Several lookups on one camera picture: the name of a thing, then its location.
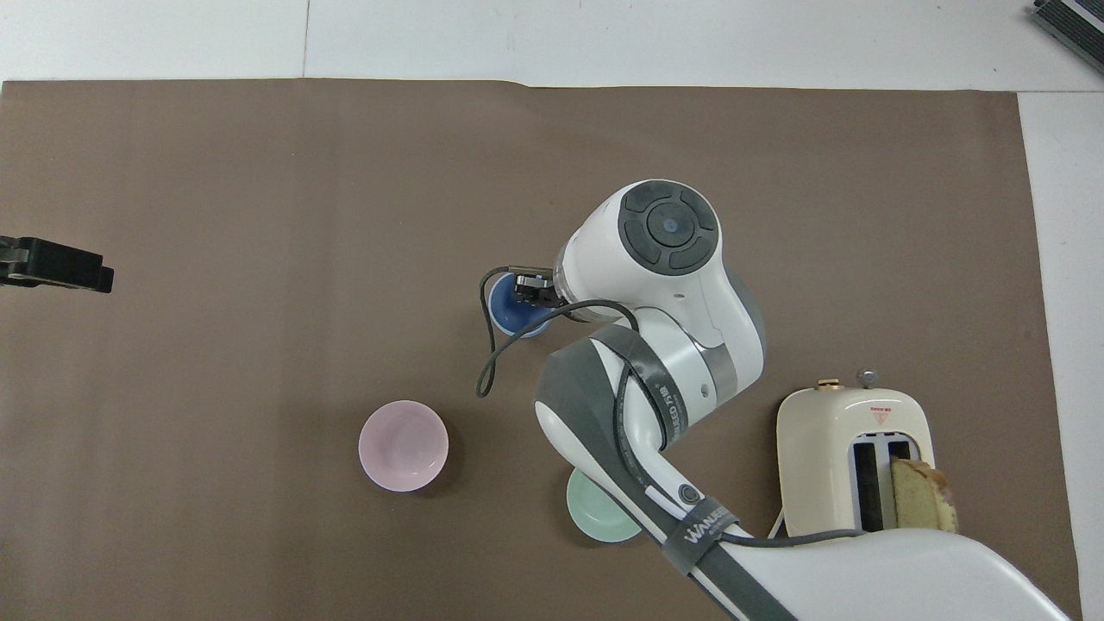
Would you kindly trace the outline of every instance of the blue bowl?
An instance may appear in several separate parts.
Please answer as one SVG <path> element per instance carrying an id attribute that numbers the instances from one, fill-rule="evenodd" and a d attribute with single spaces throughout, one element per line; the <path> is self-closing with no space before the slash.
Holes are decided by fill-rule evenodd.
<path id="1" fill-rule="evenodd" d="M 495 285 L 490 287 L 490 297 L 487 299 L 487 307 L 490 309 L 490 320 L 506 336 L 513 336 L 516 331 L 552 312 L 551 308 L 544 308 L 543 306 L 532 306 L 514 302 L 513 285 L 516 282 L 516 275 L 509 273 L 502 274 L 499 280 L 495 281 Z M 534 337 L 548 327 L 548 322 L 545 322 L 539 328 L 521 338 Z"/>

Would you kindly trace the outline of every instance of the green bowl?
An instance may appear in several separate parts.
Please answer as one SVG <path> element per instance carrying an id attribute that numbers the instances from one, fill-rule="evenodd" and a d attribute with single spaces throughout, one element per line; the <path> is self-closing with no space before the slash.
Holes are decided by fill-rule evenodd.
<path id="1" fill-rule="evenodd" d="M 640 526 L 585 474 L 575 469 L 567 480 L 567 513 L 592 539 L 616 544 L 631 539 Z"/>

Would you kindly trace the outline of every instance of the brown tablecloth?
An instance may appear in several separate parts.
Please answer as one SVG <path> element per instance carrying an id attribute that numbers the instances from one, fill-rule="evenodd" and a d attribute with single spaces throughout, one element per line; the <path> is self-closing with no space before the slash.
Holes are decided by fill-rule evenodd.
<path id="1" fill-rule="evenodd" d="M 551 264 L 648 177 L 713 202 L 769 341 L 671 460 L 765 534 L 778 402 L 873 366 L 925 408 L 963 533 L 1078 614 L 1015 95 L 247 81 L 3 86 L 0 233 L 117 272 L 0 290 L 0 617 L 723 618 L 567 516 L 530 400 L 591 327 L 473 394 L 479 276 Z M 395 399 L 450 433 L 418 493 L 357 457 Z"/>

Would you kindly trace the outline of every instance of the bread slice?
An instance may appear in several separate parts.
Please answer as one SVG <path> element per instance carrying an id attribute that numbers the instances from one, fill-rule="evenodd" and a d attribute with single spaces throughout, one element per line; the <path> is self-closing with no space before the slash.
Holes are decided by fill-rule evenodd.
<path id="1" fill-rule="evenodd" d="M 898 528 L 937 528 L 958 531 L 951 486 L 942 472 L 924 462 L 893 457 L 893 499 Z"/>

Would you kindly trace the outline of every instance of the light pink bowl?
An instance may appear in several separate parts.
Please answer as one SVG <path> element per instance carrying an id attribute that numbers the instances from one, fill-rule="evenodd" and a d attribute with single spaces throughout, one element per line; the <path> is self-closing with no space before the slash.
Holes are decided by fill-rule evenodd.
<path id="1" fill-rule="evenodd" d="M 360 464 L 376 485 L 412 492 L 440 473 L 448 432 L 440 417 L 417 401 L 392 401 L 360 431 Z"/>

